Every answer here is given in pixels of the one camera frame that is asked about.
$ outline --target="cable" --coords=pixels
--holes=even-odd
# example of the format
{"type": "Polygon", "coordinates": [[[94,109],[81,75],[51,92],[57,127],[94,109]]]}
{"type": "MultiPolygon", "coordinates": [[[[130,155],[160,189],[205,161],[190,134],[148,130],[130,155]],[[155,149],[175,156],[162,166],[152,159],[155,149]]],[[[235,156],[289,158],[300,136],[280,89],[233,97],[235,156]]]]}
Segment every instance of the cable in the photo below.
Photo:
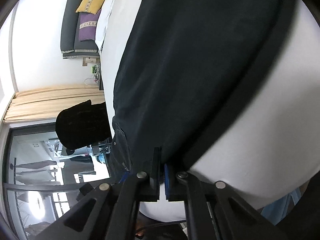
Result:
{"type": "Polygon", "coordinates": [[[187,222],[186,220],[180,220],[180,221],[174,221],[174,222],[162,222],[162,223],[156,223],[156,224],[151,224],[148,226],[144,226],[142,228],[139,228],[136,230],[136,234],[139,233],[142,230],[145,229],[150,229],[150,228],[155,228],[155,227],[163,227],[163,226],[169,226],[169,225],[175,225],[175,224],[180,224],[180,223],[185,223],[187,222]]]}
{"type": "Polygon", "coordinates": [[[95,82],[95,76],[94,76],[94,74],[92,74],[91,76],[90,76],[90,78],[86,78],[85,80],[84,80],[84,84],[86,85],[86,86],[88,86],[88,87],[97,87],[98,86],[98,84],[96,83],[96,85],[89,85],[89,84],[87,84],[86,83],[86,81],[88,80],[88,79],[93,79],[93,82],[95,82]]]}

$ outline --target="purple pillow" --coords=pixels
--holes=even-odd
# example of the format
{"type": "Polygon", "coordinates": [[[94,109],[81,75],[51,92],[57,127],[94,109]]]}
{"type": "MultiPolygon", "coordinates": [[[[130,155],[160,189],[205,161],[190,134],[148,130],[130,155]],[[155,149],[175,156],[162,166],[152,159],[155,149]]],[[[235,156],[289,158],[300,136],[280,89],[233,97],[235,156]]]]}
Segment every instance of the purple pillow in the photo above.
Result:
{"type": "Polygon", "coordinates": [[[100,13],[101,9],[97,14],[85,12],[80,13],[79,41],[96,39],[96,27],[100,13]]]}

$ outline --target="gray sofa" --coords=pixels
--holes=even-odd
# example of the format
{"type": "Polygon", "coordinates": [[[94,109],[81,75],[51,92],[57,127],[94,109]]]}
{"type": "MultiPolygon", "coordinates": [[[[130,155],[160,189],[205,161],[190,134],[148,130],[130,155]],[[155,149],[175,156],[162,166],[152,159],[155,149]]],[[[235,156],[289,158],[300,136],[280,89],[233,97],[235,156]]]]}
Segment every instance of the gray sofa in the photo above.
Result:
{"type": "Polygon", "coordinates": [[[60,49],[63,58],[99,57],[98,47],[93,40],[79,41],[79,13],[82,0],[67,0],[61,27],[60,49]]]}

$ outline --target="screw head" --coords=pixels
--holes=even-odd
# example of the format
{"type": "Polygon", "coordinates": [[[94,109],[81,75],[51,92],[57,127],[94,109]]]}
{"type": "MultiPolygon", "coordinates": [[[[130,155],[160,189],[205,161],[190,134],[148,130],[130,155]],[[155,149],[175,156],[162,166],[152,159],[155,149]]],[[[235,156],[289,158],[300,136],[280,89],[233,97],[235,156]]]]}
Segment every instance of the screw head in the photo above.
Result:
{"type": "Polygon", "coordinates": [[[144,171],[140,171],[140,172],[137,173],[137,177],[139,179],[144,179],[146,176],[147,176],[147,173],[144,172],[144,171]]]}
{"type": "Polygon", "coordinates": [[[99,189],[102,191],[108,190],[110,188],[110,185],[108,183],[102,183],[99,185],[99,189]]]}
{"type": "Polygon", "coordinates": [[[223,189],[226,187],[226,184],[223,181],[218,181],[218,182],[216,182],[216,187],[218,189],[223,189]]]}
{"type": "Polygon", "coordinates": [[[177,176],[181,179],[188,177],[188,173],[186,171],[180,171],[177,173],[177,176]]]}

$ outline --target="curtain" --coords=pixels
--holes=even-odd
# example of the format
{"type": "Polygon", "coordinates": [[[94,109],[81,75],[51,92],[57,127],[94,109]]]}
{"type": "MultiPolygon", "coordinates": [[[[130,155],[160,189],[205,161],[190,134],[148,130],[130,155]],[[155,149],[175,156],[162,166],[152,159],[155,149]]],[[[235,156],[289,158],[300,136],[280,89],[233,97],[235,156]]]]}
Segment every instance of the curtain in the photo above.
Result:
{"type": "Polygon", "coordinates": [[[105,101],[103,91],[85,85],[41,88],[16,93],[4,116],[4,122],[26,122],[56,118],[64,109],[87,100],[105,101]]]}

